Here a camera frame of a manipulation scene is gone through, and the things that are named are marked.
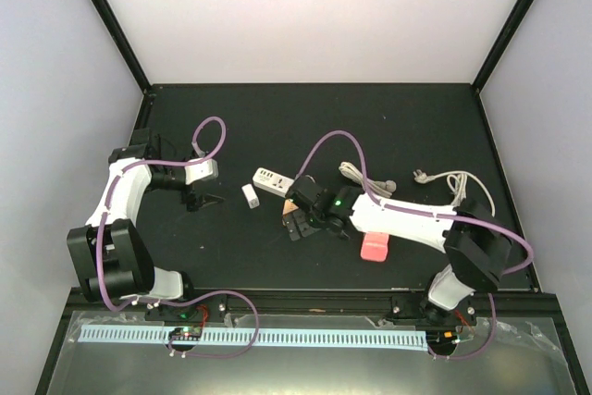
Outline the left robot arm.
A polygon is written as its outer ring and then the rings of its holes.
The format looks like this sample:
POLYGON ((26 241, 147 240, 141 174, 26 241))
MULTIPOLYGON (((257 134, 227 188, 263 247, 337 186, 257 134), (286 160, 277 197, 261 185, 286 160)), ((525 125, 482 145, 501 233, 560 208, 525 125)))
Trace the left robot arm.
POLYGON ((138 161, 158 160, 161 138, 148 129, 135 130, 129 145, 115 149, 108 158, 109 177, 101 202, 84 226, 67 235, 67 246, 82 294, 89 302, 103 299, 101 288, 111 299, 146 298, 164 301, 178 320, 192 318, 199 299, 192 292, 191 279, 182 271, 154 265, 136 228, 142 198, 153 190, 179 191, 188 211, 204 206, 197 183, 218 176, 214 159, 202 161, 193 154, 189 165, 141 165, 138 161))

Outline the beige cube plug adapter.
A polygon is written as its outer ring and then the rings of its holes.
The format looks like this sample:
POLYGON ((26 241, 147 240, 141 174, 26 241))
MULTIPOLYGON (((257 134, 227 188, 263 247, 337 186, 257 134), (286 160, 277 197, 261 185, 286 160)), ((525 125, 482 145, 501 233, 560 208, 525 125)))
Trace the beige cube plug adapter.
POLYGON ((292 212, 295 212, 299 207, 291 200, 286 200, 283 204, 282 215, 286 216, 292 212))

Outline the white usb wall charger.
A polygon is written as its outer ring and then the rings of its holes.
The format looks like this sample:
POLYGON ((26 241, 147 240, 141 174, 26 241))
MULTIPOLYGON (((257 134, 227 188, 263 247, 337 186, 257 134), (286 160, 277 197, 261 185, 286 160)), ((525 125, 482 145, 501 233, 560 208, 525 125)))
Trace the white usb wall charger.
POLYGON ((254 209, 260 205, 260 201, 252 184, 245 184, 241 187, 241 191, 245 197, 248 206, 254 209))

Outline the pink plug adapter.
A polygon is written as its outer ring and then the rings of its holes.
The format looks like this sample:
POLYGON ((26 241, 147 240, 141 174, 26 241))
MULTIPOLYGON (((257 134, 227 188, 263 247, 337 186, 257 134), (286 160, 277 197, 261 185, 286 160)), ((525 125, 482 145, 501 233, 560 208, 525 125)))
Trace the pink plug adapter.
POLYGON ((382 263, 389 253, 389 235, 387 233, 367 232, 364 234, 360 256, 369 262, 382 263))

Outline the white power strip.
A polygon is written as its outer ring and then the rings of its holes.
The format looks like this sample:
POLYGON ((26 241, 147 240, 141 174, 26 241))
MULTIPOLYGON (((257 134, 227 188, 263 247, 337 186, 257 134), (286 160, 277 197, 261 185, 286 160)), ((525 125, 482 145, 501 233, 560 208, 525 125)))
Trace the white power strip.
POLYGON ((278 174, 264 167, 259 167, 253 174, 253 185, 263 191, 285 198, 294 179, 278 174))

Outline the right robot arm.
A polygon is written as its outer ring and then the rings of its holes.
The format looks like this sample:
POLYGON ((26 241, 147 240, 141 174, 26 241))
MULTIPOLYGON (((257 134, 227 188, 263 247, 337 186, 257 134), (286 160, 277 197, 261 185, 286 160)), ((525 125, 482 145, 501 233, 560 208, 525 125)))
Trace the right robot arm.
POLYGON ((471 200, 430 206, 378 199, 360 187, 334 193, 308 177, 296 179, 285 198, 301 212, 307 228, 343 240, 362 233, 361 256, 367 261, 384 261, 390 238, 444 253, 448 263, 431 278, 417 309, 434 326, 444 324, 467 297, 497 291, 512 249, 509 237, 495 229, 495 218, 471 200))

